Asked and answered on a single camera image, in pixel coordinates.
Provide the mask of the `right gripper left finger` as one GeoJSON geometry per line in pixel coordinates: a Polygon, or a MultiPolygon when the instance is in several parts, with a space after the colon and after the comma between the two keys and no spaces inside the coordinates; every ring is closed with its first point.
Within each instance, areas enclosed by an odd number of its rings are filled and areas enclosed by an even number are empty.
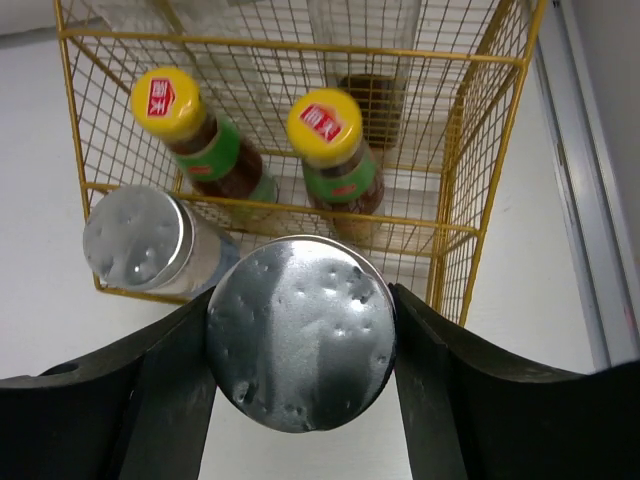
{"type": "Polygon", "coordinates": [[[38,376],[3,379],[2,478],[198,478],[216,393],[209,298],[38,376]]]}

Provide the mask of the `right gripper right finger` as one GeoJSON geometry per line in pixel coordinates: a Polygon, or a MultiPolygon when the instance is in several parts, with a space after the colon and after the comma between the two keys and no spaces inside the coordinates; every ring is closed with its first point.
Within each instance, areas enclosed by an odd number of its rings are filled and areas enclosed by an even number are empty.
{"type": "Polygon", "coordinates": [[[391,288],[416,479],[635,479],[639,365],[578,374],[513,354],[391,288]]]}

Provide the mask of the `silver lid shaker jar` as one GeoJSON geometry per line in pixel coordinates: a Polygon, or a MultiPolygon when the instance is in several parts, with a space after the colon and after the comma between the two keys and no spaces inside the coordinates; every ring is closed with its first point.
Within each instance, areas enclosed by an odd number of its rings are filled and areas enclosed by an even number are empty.
{"type": "Polygon", "coordinates": [[[83,231],[83,251],[107,285],[194,298],[240,259],[235,240],[173,196],[141,185],[105,195],[83,231]]]}
{"type": "Polygon", "coordinates": [[[384,389],[395,319],[389,287],[358,249],[285,236],[249,253],[212,291],[207,360],[222,393],[254,422],[329,431],[384,389]]]}

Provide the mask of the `clear glass oil bottle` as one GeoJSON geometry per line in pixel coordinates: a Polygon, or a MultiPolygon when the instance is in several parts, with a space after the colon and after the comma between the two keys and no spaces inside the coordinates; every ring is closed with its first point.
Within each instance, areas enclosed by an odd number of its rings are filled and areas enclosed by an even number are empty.
{"type": "MultiPolygon", "coordinates": [[[[247,37],[242,8],[250,1],[93,1],[94,12],[118,33],[247,37]]],[[[269,100],[250,49],[207,43],[127,38],[129,53],[150,70],[174,66],[190,75],[212,109],[249,132],[266,129],[269,100]]]]}

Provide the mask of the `dark liquid glass bottle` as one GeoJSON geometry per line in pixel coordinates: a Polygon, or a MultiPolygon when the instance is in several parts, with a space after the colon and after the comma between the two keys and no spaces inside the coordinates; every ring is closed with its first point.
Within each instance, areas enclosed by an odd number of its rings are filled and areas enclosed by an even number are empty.
{"type": "Polygon", "coordinates": [[[378,49],[410,50],[420,19],[419,1],[309,1],[314,41],[322,45],[367,48],[367,53],[325,55],[326,84],[358,103],[365,140],[374,152],[397,145],[410,59],[378,54],[378,49]]]}

